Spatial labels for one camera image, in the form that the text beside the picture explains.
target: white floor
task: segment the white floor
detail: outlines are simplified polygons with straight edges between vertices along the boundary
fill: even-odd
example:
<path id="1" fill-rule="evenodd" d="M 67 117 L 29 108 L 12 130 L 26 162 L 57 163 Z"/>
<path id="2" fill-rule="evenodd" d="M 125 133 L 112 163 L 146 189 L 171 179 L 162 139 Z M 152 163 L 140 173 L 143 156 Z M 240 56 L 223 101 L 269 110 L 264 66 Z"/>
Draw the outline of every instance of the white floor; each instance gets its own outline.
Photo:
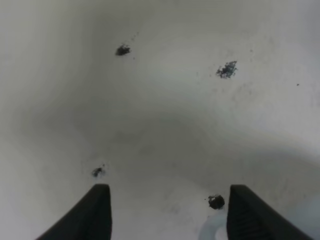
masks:
<path id="1" fill-rule="evenodd" d="M 1 0 L 0 236 L 36 238 L 101 182 L 114 240 L 197 239 L 215 214 L 205 199 L 231 184 L 280 213 L 319 194 L 319 11 Z M 235 76 L 216 76 L 230 61 Z"/>

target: small black clump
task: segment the small black clump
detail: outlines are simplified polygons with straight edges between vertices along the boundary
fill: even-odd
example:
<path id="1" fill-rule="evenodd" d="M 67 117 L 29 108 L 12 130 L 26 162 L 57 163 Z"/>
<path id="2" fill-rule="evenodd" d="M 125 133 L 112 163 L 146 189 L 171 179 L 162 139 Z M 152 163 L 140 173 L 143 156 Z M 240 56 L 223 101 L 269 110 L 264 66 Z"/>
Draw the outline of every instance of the small black clump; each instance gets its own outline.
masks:
<path id="1" fill-rule="evenodd" d="M 225 205 L 225 200 L 221 195 L 209 196 L 209 207 L 215 210 L 222 209 Z"/>
<path id="2" fill-rule="evenodd" d="M 219 67 L 218 71 L 216 71 L 216 75 L 222 79 L 229 79 L 236 74 L 237 61 L 227 62 L 224 67 Z"/>
<path id="3" fill-rule="evenodd" d="M 100 176 L 100 175 L 104 175 L 104 174 L 105 174 L 104 166 L 105 166 L 105 165 L 102 165 L 101 167 L 95 168 L 95 169 L 91 172 L 92 176 L 95 177 L 95 178 L 97 178 L 97 177 Z"/>
<path id="4" fill-rule="evenodd" d="M 131 49 L 128 45 L 122 44 L 115 52 L 116 56 L 124 56 L 131 53 Z"/>

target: white surface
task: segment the white surface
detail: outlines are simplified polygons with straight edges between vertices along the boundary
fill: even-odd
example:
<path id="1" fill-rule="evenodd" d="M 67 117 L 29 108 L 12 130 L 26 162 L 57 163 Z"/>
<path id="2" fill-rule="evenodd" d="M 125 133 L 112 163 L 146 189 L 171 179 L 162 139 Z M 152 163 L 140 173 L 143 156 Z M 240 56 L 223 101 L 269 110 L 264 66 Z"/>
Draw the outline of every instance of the white surface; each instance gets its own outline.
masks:
<path id="1" fill-rule="evenodd" d="M 204 199 L 230 184 L 280 212 L 319 193 L 319 10 L 1 0 L 1 238 L 43 233 L 102 162 L 114 240 L 196 239 Z M 115 57 L 123 42 L 132 53 Z M 234 60 L 232 79 L 215 76 Z"/>

